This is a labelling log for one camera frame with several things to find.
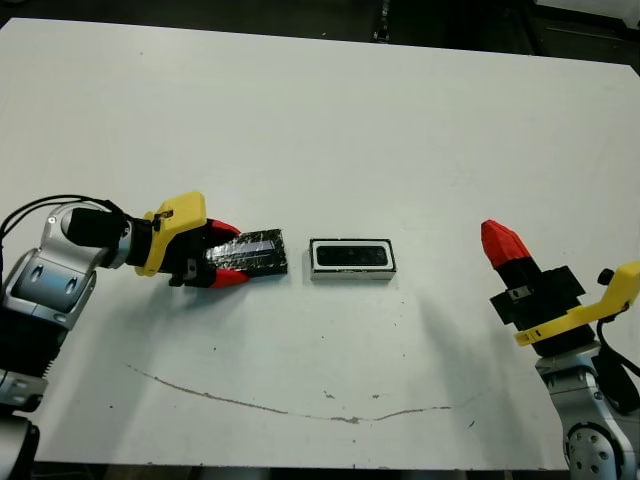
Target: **screw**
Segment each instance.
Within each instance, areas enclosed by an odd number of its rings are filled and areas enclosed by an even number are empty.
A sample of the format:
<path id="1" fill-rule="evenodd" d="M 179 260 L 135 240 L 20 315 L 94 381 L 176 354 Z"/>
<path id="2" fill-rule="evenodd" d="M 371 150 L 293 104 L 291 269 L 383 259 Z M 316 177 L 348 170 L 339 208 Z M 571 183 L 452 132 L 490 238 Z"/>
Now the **screw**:
<path id="1" fill-rule="evenodd" d="M 598 275 L 598 283 L 600 285 L 609 285 L 614 273 L 615 272 L 610 268 L 605 268 L 602 272 L 600 272 L 600 275 Z"/>

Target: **black box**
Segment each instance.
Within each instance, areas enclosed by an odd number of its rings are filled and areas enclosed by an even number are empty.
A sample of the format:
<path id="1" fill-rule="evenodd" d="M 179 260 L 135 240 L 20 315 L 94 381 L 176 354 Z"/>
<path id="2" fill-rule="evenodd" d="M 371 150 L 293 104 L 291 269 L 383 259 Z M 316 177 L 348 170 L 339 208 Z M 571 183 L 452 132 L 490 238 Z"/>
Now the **black box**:
<path id="1" fill-rule="evenodd" d="M 211 267 L 243 272 L 250 277 L 287 273 L 282 230 L 241 233 L 230 242 L 207 249 L 205 259 Z"/>

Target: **white tabletop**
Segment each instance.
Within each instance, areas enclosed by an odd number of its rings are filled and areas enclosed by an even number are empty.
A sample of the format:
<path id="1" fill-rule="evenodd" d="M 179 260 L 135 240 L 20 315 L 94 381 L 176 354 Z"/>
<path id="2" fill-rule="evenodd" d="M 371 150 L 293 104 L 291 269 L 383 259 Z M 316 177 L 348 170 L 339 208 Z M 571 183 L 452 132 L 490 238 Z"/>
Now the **white tabletop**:
<path id="1" fill-rule="evenodd" d="M 638 256 L 640 79 L 620 65 L 124 25 L 0 31 L 1 216 L 84 193 L 282 228 L 289 274 L 227 291 L 100 271 L 35 415 L 40 460 L 564 468 L 489 297 L 487 218 L 543 268 Z M 44 214 L 5 243 L 8 270 Z M 314 284 L 311 237 L 390 238 L 389 282 Z M 638 313 L 611 342 L 638 360 Z"/>

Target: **dark floor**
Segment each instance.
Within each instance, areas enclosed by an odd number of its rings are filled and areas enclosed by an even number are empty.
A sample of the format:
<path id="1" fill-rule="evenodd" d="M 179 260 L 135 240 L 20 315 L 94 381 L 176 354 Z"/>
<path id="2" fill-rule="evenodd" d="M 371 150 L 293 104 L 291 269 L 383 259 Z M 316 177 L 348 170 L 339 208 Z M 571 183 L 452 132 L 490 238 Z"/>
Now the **dark floor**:
<path id="1" fill-rule="evenodd" d="M 355 42 L 374 41 L 378 32 L 393 44 L 622 63 L 640 73 L 638 31 L 530 0 L 0 0 L 0 26 L 13 16 Z M 106 470 L 41 464 L 35 473 L 100 479 Z"/>

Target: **red finger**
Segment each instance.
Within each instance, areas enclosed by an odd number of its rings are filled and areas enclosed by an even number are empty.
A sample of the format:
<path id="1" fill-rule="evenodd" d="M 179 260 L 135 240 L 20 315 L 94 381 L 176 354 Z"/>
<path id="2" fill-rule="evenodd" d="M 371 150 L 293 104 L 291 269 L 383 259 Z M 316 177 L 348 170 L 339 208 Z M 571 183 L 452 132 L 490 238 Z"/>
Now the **red finger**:
<path id="1" fill-rule="evenodd" d="M 249 278 L 249 275 L 246 273 L 219 268 L 216 270 L 216 280 L 209 288 L 233 287 L 234 285 L 240 285 L 241 283 L 248 282 Z"/>

